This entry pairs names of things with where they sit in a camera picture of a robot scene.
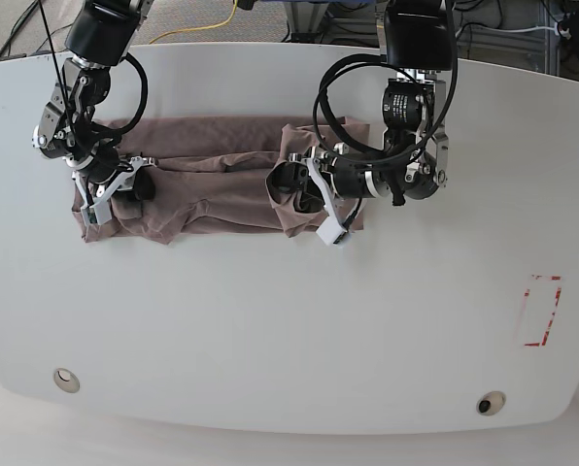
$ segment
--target wrinkled fabric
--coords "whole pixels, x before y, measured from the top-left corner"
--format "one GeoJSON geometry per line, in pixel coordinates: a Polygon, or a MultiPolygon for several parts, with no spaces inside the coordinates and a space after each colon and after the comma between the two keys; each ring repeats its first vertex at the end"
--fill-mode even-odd
{"type": "MultiPolygon", "coordinates": [[[[323,212],[304,213],[300,195],[280,195],[266,182],[271,171],[286,163],[289,153],[317,143],[306,117],[222,116],[143,120],[125,135],[119,153],[142,153],[158,159],[145,168],[152,178],[153,201],[111,199],[114,218],[86,227],[80,214],[83,199],[76,189],[72,209],[86,242],[111,237],[141,236],[169,244],[180,234],[272,233],[295,236],[314,231],[323,212]]],[[[366,142],[367,124],[342,120],[346,130],[366,142]]],[[[111,126],[119,127],[123,121],[111,126]]],[[[327,126],[323,135],[335,137],[327,126]]],[[[354,202],[342,206],[344,215],[354,202]]],[[[355,229],[361,229],[359,217],[355,229]]]]}

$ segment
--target white table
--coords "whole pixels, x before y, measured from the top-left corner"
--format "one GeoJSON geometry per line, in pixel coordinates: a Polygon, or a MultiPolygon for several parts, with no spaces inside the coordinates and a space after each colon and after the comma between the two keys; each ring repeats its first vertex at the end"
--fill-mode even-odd
{"type": "MultiPolygon", "coordinates": [[[[146,117],[168,117],[308,115],[325,69],[356,51],[133,53],[150,76],[146,117]]],[[[1,63],[0,383],[94,411],[274,432],[436,432],[558,416],[579,380],[579,83],[460,67],[448,187],[403,209],[374,203],[366,230],[337,250],[315,235],[84,244],[66,166],[30,147],[50,59],[1,63]],[[546,345],[525,346],[542,343],[558,287],[546,345]],[[79,393],[55,386],[57,367],[80,378],[79,393]],[[479,416],[493,390],[507,396],[503,411],[479,416]]],[[[333,109],[380,121],[386,78],[342,79],[333,109]]],[[[98,115],[128,117],[138,81],[127,65],[113,79],[98,115]]]]}

